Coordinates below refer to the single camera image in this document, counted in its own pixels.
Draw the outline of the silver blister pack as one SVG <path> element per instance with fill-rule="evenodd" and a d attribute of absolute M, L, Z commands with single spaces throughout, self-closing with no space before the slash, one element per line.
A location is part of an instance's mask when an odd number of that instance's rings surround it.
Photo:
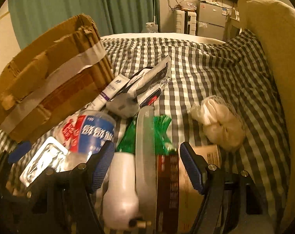
<path fill-rule="evenodd" d="M 28 187 L 47 167 L 56 172 L 64 171 L 68 150 L 54 137 L 50 136 L 41 145 L 20 175 L 20 181 Z"/>

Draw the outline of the brown paper box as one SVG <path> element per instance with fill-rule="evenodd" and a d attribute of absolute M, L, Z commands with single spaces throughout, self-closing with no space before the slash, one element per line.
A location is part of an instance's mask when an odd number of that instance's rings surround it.
<path fill-rule="evenodd" d="M 203 201 L 190 182 L 178 153 L 158 156 L 156 233 L 190 231 Z"/>

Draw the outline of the crushed clear plastic bottle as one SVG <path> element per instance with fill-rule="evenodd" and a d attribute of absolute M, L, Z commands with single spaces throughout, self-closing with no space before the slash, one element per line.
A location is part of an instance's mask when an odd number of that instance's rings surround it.
<path fill-rule="evenodd" d="M 70 115 L 56 126 L 53 137 L 68 150 L 64 170 L 86 163 L 107 140 L 112 141 L 115 126 L 113 117 L 90 109 Z"/>

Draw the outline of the white plastic bottle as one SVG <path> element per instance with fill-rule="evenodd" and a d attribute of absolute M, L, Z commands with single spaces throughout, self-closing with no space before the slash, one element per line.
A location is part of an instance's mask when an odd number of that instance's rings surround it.
<path fill-rule="evenodd" d="M 135 191 L 135 156 L 114 153 L 110 164 L 108 189 L 103 197 L 103 220 L 111 229 L 129 230 L 129 222 L 139 213 Z"/>

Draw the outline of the white plastic bag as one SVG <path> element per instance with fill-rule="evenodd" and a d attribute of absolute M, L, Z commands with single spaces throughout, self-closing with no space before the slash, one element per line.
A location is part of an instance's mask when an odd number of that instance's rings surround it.
<path fill-rule="evenodd" d="M 202 124 L 207 139 L 227 152 L 237 151 L 246 137 L 244 125 L 234 107 L 220 96 L 209 96 L 190 109 L 191 117 Z"/>

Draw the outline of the green plastic bag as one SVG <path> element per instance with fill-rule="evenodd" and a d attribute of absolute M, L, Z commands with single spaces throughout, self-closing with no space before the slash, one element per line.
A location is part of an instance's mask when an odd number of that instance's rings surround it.
<path fill-rule="evenodd" d="M 143 132 L 143 142 L 154 142 L 155 155 L 173 155 L 177 153 L 177 148 L 167 135 L 167 129 L 172 119 L 168 115 L 154 116 L 153 126 L 144 126 L 148 130 Z M 116 152 L 126 152 L 135 155 L 136 150 L 136 132 L 137 132 L 137 115 L 127 126 L 123 138 L 117 146 Z"/>

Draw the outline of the white cream tube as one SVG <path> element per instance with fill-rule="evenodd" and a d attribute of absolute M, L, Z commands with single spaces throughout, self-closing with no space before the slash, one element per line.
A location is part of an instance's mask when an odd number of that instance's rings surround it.
<path fill-rule="evenodd" d="M 88 105 L 88 108 L 100 111 L 128 82 L 129 78 L 119 74 L 108 86 Z"/>

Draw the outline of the silver foil snack bag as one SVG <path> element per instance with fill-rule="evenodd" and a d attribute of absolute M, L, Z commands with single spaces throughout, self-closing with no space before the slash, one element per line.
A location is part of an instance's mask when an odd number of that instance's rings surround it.
<path fill-rule="evenodd" d="M 170 65 L 171 58 L 165 56 L 157 65 L 143 68 L 106 103 L 106 108 L 124 119 L 133 117 L 140 108 L 138 96 L 163 79 L 168 74 Z"/>

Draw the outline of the brown cardboard box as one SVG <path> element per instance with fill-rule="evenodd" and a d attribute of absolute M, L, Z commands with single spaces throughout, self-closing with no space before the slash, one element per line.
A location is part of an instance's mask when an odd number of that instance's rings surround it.
<path fill-rule="evenodd" d="M 20 51 L 0 75 L 0 129 L 35 142 L 93 101 L 113 80 L 93 19 L 79 14 Z"/>

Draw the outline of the green checkered bed sheet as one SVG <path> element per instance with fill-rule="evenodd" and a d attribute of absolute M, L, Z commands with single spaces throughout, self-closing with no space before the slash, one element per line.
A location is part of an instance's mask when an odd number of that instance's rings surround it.
<path fill-rule="evenodd" d="M 189 139 L 208 144 L 189 115 L 193 104 L 216 95 L 233 105 L 246 139 L 236 153 L 222 155 L 223 164 L 231 172 L 249 171 L 275 218 L 285 204 L 289 146 L 279 94 L 259 40 L 244 32 L 221 45 L 151 37 L 107 39 L 104 46 L 114 72 L 124 75 L 171 57 L 172 79 L 155 111 L 172 118 L 169 135 L 174 143 Z"/>

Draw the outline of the green curtain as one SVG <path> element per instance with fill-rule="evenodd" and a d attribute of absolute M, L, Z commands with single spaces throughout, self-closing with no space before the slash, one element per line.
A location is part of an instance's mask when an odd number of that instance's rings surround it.
<path fill-rule="evenodd" d="M 101 36 L 140 33 L 160 20 L 159 0 L 9 0 L 21 49 L 50 28 L 78 14 L 89 15 Z"/>

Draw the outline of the white suitcase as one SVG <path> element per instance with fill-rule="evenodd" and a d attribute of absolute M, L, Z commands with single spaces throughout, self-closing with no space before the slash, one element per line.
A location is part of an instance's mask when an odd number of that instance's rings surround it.
<path fill-rule="evenodd" d="M 194 11 L 176 10 L 176 33 L 196 35 L 197 14 Z"/>

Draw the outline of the clear water jug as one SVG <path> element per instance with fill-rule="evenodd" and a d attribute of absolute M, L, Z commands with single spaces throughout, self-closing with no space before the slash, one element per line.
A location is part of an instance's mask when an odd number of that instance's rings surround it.
<path fill-rule="evenodd" d="M 147 33 L 158 33 L 158 25 L 154 22 L 147 22 L 145 24 L 145 31 Z"/>

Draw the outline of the grey mini fridge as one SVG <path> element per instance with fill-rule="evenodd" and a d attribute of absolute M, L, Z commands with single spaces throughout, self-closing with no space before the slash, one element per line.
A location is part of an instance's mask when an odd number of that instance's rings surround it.
<path fill-rule="evenodd" d="M 197 35 L 223 40 L 227 9 L 216 4 L 199 2 L 197 9 Z"/>

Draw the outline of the beige pillow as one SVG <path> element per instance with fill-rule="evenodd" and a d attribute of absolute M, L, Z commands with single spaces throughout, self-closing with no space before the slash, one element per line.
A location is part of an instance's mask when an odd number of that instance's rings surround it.
<path fill-rule="evenodd" d="M 278 0 L 238 0 L 242 28 L 259 38 L 273 71 L 289 135 L 291 174 L 281 221 L 285 230 L 295 219 L 295 9 Z"/>

